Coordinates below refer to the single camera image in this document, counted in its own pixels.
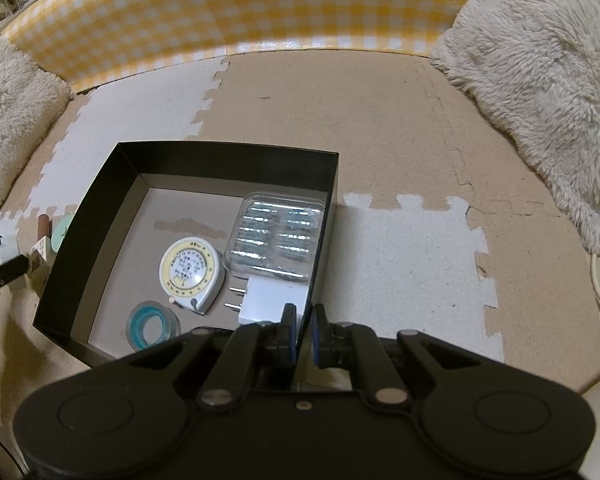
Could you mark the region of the white power adapter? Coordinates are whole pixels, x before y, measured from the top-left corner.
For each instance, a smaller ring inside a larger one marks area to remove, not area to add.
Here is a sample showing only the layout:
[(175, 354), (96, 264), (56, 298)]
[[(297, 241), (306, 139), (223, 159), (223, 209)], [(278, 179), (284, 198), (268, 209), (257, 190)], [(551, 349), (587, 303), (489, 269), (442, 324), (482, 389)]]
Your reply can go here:
[(226, 302), (225, 307), (238, 313), (238, 323), (272, 322), (282, 319), (286, 304), (296, 307), (297, 324), (300, 325), (309, 297), (307, 284), (264, 278), (253, 275), (243, 288), (231, 287), (230, 291), (239, 299)]

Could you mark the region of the brown gel polish bottle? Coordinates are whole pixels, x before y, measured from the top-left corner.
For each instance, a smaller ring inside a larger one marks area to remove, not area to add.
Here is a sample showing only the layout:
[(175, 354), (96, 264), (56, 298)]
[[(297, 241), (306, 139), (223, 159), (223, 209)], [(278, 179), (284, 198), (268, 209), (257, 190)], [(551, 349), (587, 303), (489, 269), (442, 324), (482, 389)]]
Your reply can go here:
[(47, 214), (38, 216), (38, 240), (31, 247), (30, 277), (33, 281), (44, 282), (50, 275), (56, 252), (52, 248), (52, 222)]

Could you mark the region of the clear plastic blister case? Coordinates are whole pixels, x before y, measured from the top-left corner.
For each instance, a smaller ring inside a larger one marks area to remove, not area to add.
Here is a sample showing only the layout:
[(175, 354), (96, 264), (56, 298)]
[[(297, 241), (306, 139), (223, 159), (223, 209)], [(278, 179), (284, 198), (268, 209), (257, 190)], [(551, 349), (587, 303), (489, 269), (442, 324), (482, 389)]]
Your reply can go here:
[(225, 248), (225, 267), (236, 278), (259, 275), (308, 284), (324, 209), (324, 203), (314, 198), (275, 193), (247, 195)]

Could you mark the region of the yellow white body tape measure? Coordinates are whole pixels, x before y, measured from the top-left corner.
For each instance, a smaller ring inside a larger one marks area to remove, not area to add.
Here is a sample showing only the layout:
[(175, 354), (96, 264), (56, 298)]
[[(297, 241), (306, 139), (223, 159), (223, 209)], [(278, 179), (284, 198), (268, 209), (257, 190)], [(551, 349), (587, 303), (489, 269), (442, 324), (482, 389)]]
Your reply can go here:
[(188, 236), (164, 252), (158, 275), (170, 304), (206, 315), (224, 283), (225, 266), (208, 240)]

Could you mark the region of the teal tape roll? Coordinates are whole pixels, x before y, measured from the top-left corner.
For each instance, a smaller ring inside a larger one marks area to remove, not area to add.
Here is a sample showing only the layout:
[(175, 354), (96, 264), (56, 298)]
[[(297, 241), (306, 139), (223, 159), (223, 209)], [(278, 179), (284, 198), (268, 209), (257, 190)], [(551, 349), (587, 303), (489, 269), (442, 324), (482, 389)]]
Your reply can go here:
[(134, 351), (162, 344), (180, 333), (180, 321), (174, 312), (155, 301), (138, 304), (125, 325), (126, 340)]

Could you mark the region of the black cardboard box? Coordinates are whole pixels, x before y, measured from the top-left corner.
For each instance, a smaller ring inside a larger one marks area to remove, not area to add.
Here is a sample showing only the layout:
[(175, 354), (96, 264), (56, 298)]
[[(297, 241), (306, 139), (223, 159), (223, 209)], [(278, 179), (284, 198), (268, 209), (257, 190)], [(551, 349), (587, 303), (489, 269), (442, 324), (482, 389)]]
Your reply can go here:
[(65, 229), (34, 327), (91, 366), (198, 326), (306, 328), (337, 187), (331, 152), (118, 144)]

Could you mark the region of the left fluffy white cushion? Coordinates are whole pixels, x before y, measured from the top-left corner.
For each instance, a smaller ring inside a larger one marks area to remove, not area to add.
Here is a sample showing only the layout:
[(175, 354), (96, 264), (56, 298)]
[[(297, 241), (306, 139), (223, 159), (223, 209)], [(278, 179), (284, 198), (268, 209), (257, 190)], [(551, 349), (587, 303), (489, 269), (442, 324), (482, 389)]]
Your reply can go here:
[(0, 209), (72, 98), (65, 81), (0, 34)]

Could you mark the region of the fluffy white cushion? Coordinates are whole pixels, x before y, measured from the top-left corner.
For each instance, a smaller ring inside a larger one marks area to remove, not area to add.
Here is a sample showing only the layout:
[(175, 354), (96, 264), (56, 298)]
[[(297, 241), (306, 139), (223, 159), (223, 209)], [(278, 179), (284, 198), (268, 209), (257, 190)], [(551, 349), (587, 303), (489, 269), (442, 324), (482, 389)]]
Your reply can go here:
[(469, 0), (430, 60), (600, 255), (600, 0)]
[(0, 209), (72, 98), (65, 81), (0, 34)]

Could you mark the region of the yellow checkered bed cover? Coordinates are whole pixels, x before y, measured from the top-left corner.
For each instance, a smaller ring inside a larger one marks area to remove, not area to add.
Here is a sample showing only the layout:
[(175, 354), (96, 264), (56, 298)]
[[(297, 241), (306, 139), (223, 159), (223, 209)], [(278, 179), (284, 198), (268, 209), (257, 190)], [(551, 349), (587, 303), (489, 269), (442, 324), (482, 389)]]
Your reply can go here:
[(5, 36), (76, 91), (202, 58), (335, 49), (427, 55), (468, 0), (38, 0)]

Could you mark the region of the right fluffy white cushion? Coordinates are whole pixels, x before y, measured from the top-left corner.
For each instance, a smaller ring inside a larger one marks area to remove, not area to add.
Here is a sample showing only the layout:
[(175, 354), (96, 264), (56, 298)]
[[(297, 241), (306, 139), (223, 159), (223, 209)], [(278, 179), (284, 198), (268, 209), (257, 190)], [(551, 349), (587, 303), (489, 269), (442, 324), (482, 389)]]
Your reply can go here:
[(469, 0), (430, 60), (600, 255), (600, 0)]

